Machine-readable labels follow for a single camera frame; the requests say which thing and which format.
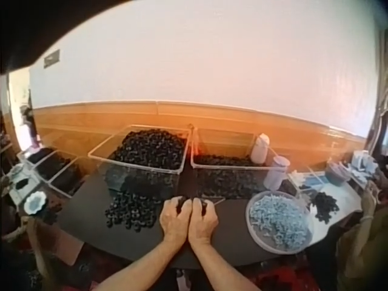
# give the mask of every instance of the wooden wall paneling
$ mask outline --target wooden wall paneling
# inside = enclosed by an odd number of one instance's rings
[[[279,154],[306,164],[340,159],[364,139],[324,125],[270,113],[180,102],[102,102],[37,109],[42,139],[67,152],[86,154],[104,135],[130,124],[229,130],[270,136]]]

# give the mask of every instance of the pile of light blue parts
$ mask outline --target pile of light blue parts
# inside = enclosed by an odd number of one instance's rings
[[[249,215],[252,225],[271,237],[277,248],[298,250],[309,237],[306,216],[291,199],[265,196],[252,204]]]

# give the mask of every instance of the white dish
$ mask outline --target white dish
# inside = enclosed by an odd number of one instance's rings
[[[37,191],[32,193],[24,203],[24,211],[28,215],[37,214],[42,210],[43,206],[46,204],[47,196],[42,191]]]

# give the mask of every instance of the dark table surface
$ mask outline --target dark table surface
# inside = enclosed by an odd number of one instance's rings
[[[185,167],[178,195],[195,196],[193,172]],[[67,233],[98,249],[131,261],[140,259],[162,241],[162,229],[157,222],[151,229],[140,233],[127,230],[124,225],[106,226],[105,209],[111,202],[103,177],[94,173],[65,205],[58,222]],[[227,200],[216,205],[219,225],[212,245],[231,265],[244,266],[272,259],[278,255],[266,252],[251,238],[246,225],[245,211],[248,200]],[[199,262],[189,245],[186,245],[171,262],[171,267],[198,269]]]

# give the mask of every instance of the white table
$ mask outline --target white table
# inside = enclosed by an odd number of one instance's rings
[[[339,211],[336,213],[332,212],[330,214],[332,217],[329,223],[325,224],[324,221],[319,221],[318,218],[315,217],[317,209],[316,206],[311,205],[310,212],[313,218],[314,235],[310,245],[324,239],[330,226],[340,222],[354,212],[361,211],[361,197],[348,183],[344,183],[341,187],[333,184],[325,184],[321,191],[337,200]]]

